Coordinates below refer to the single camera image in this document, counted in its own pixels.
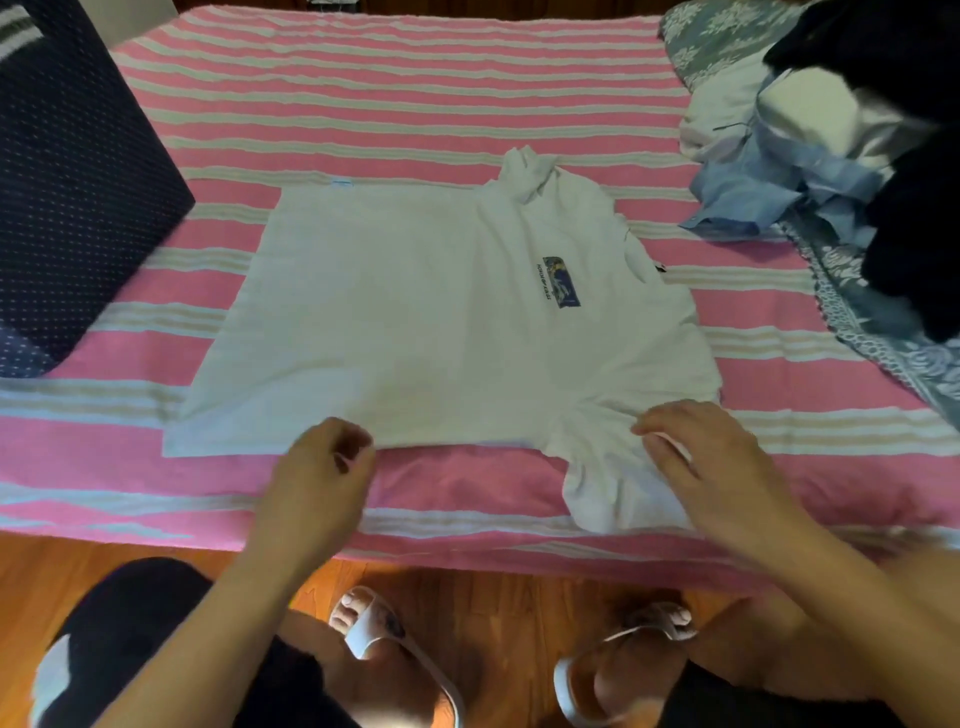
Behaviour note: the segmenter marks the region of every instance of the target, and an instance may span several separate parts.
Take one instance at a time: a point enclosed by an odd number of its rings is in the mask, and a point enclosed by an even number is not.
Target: bed
[[[283,185],[495,176],[531,145],[601,183],[688,285],[723,400],[805,505],[864,545],[951,538],[960,435],[828,332],[793,246],[677,227],[688,92],[658,18],[576,22],[204,7],[115,50],[197,205],[40,380],[0,383],[0,528],[239,549],[274,458],[164,459],[184,398]],[[564,506],[565,463],[522,449],[382,453],[347,557],[734,589],[751,575],[685,532],[598,536]]]

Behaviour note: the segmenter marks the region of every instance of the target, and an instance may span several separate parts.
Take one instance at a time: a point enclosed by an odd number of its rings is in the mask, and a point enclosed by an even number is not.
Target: white t-shirt
[[[335,415],[380,448],[561,457],[587,530],[683,525],[629,428],[719,386],[689,291],[612,200],[512,150],[477,188],[284,189],[163,450],[281,453]]]

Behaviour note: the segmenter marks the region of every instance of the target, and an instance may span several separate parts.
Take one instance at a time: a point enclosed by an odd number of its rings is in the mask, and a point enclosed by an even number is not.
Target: pile of clothes
[[[684,225],[756,236],[815,216],[862,249],[935,342],[960,333],[960,2],[823,0],[693,94],[682,149],[704,162]]]

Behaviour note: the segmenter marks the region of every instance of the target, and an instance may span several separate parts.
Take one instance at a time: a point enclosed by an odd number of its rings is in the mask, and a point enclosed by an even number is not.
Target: white slipper
[[[683,610],[685,615],[676,619],[677,613]],[[682,642],[695,637],[697,630],[691,626],[690,614],[684,607],[671,602],[656,602],[631,614],[626,621],[625,629],[594,643],[587,649],[581,650],[572,657],[564,657],[553,669],[553,689],[557,694],[557,702],[564,716],[575,728],[605,728],[620,722],[626,716],[606,716],[595,712],[587,716],[581,712],[580,706],[573,695],[572,669],[573,664],[589,652],[616,640],[633,635],[641,629],[656,629],[666,635],[672,642]]]
[[[393,640],[402,645],[411,655],[417,658],[420,664],[423,665],[423,668],[429,673],[430,677],[432,677],[437,682],[437,685],[441,687],[441,690],[446,693],[447,698],[450,700],[450,705],[453,706],[453,725],[455,728],[463,728],[464,716],[467,714],[467,709],[464,706],[464,699],[460,696],[460,691],[458,691],[456,686],[441,672],[437,664],[420,649],[420,646],[414,642],[413,638],[407,634],[407,631],[403,628],[403,624],[396,616],[394,608],[373,589],[353,587],[347,594],[350,592],[362,592],[370,598],[370,605],[364,610],[363,614],[360,615],[353,626],[347,630],[346,635],[344,635],[344,640],[350,652],[353,653],[353,656],[356,657],[357,660],[365,659],[364,655],[370,646],[380,640]],[[347,609],[349,608],[346,604],[343,604],[343,606]],[[386,617],[378,620],[376,618],[378,613],[385,613]]]

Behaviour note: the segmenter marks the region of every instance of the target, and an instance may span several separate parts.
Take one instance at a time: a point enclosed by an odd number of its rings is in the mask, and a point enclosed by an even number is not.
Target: dark blue dotted fabric
[[[0,60],[0,376],[46,374],[194,205],[77,0]],[[10,7],[0,0],[0,11]]]

